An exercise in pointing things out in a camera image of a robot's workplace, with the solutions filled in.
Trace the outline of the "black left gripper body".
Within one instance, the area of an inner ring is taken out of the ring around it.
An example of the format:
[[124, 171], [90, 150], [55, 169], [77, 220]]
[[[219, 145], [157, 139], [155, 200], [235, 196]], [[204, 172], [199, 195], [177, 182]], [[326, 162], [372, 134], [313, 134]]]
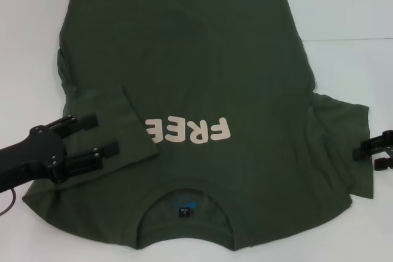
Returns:
[[65, 147], [59, 135], [34, 127], [23, 141], [1, 149], [1, 192], [37, 179], [61, 181]]

